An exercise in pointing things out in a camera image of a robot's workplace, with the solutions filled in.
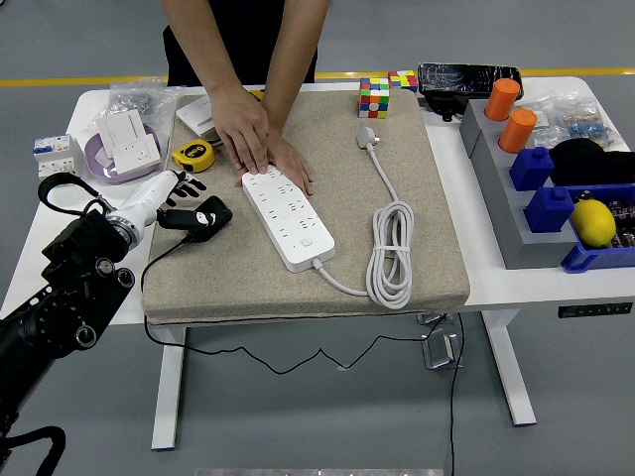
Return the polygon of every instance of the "plastic bag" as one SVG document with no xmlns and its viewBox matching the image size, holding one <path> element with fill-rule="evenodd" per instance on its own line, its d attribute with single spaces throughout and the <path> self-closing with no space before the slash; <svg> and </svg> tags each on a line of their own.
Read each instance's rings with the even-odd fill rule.
<svg viewBox="0 0 635 476">
<path fill-rule="evenodd" d="M 177 99 L 183 94 L 183 87 L 166 87 L 161 77 L 149 77 L 129 82 L 110 84 L 108 105 L 99 111 L 87 126 L 87 131 L 97 133 L 99 118 L 118 112 L 137 109 L 144 124 L 153 129 L 169 125 L 175 113 Z"/>
<path fill-rule="evenodd" d="M 532 139 L 535 147 L 553 146 L 567 139 L 585 138 L 606 149 L 621 137 L 606 127 L 597 101 L 577 91 L 549 92 L 545 96 L 522 105 L 538 116 Z"/>
</svg>

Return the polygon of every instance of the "coiled white cable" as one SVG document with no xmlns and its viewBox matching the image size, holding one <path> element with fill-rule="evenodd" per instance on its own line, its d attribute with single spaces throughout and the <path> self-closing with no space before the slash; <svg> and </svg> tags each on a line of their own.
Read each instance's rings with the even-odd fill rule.
<svg viewBox="0 0 635 476">
<path fill-rule="evenodd" d="M 314 268 L 340 291 L 353 296 L 369 296 L 376 303 L 389 309 L 401 309 L 412 295 L 413 270 L 410 246 L 415 227 L 415 214 L 408 203 L 399 200 L 397 192 L 384 173 L 373 143 L 378 139 L 370 128 L 363 128 L 357 137 L 359 147 L 370 154 L 377 172 L 388 187 L 393 201 L 373 214 L 374 247 L 366 269 L 366 291 L 352 290 L 336 281 L 313 259 Z"/>
</svg>

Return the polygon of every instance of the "power strip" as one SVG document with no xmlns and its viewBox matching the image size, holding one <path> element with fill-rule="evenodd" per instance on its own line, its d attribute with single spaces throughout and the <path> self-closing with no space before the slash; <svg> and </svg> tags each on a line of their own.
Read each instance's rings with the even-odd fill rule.
<svg viewBox="0 0 635 476">
<path fill-rule="evenodd" d="M 335 242 L 303 192 L 280 170 L 246 173 L 243 189 L 287 269 L 299 273 L 335 255 Z"/>
</svg>

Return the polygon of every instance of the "orange cup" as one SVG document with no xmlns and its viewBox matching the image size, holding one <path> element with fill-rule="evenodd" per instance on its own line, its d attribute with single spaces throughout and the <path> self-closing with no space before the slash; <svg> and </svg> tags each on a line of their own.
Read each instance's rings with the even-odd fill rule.
<svg viewBox="0 0 635 476">
<path fill-rule="evenodd" d="M 516 109 L 509 116 L 509 121 L 507 121 L 498 145 L 508 154 L 518 154 L 527 145 L 537 122 L 538 116 L 534 111 L 523 108 Z"/>
<path fill-rule="evenodd" d="M 497 79 L 485 107 L 485 117 L 496 122 L 506 120 L 519 91 L 520 84 L 514 79 L 508 77 Z"/>
</svg>

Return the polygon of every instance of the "white table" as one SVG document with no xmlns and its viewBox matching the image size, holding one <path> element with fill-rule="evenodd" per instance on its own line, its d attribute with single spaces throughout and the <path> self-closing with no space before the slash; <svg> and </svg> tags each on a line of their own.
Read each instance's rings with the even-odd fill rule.
<svg viewBox="0 0 635 476">
<path fill-rule="evenodd" d="M 523 82 L 523 101 L 540 97 L 551 90 L 578 91 L 592 95 L 587 84 L 575 77 L 528 77 L 524 78 Z M 304 90 L 352 90 L 357 87 L 356 82 L 319 83 L 305 85 Z M 203 93 L 203 90 L 190 90 L 189 93 Z M 107 101 L 107 90 L 89 91 L 79 97 L 67 132 L 76 137 L 82 147 L 92 135 L 92 131 L 86 126 L 91 123 L 98 111 L 105 107 Z M 603 110 L 601 112 L 606 125 L 612 127 L 608 116 Z M 441 116 L 425 110 L 422 110 L 422 114 L 470 281 L 467 302 L 460 308 L 448 310 L 482 312 L 514 424 L 535 423 L 536 418 L 507 332 L 507 325 L 521 308 L 544 303 L 564 305 L 635 300 L 635 287 L 632 285 L 635 282 L 635 268 L 593 270 L 579 275 L 567 274 L 562 268 L 507 270 L 476 175 L 460 138 L 459 122 L 443 122 Z M 165 151 L 169 127 L 157 132 L 162 142 L 162 150 Z M 615 145 L 613 149 L 628 150 L 623 143 Z M 144 180 L 140 178 L 130 183 L 106 185 L 91 178 L 87 171 L 82 177 L 101 191 L 114 206 L 123 202 L 134 187 Z M 86 195 L 81 191 L 65 190 L 63 196 L 56 196 L 54 191 L 52 200 L 55 201 L 56 198 L 66 207 L 82 209 L 86 203 Z M 39 205 L 0 316 L 6 316 L 46 284 L 40 276 L 47 264 L 41 251 L 69 222 L 70 218 L 67 215 L 55 213 Z M 131 269 L 139 278 L 148 262 L 150 237 L 151 233 L 148 233 L 142 244 L 129 253 L 118 266 Z M 138 282 L 111 324 L 143 325 Z M 162 329 L 161 332 L 160 337 L 164 340 L 185 342 L 184 327 Z M 168 449 L 174 446 L 182 362 L 183 349 L 165 348 L 153 449 Z"/>
</svg>

